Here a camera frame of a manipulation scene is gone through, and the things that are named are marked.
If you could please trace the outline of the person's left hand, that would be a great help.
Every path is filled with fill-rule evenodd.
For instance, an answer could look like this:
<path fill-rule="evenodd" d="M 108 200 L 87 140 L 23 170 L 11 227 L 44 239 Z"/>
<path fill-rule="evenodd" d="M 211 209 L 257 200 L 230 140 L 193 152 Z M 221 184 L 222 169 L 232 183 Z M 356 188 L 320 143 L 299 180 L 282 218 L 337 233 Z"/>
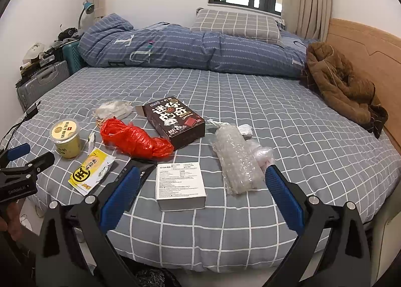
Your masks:
<path fill-rule="evenodd" d="M 20 211 L 21 206 L 17 202 L 12 202 L 7 207 L 7 216 L 8 219 L 4 219 L 1 216 L 0 219 L 0 231 L 8 232 L 13 239 L 13 241 L 17 241 L 22 236 L 22 225 L 20 223 Z"/>

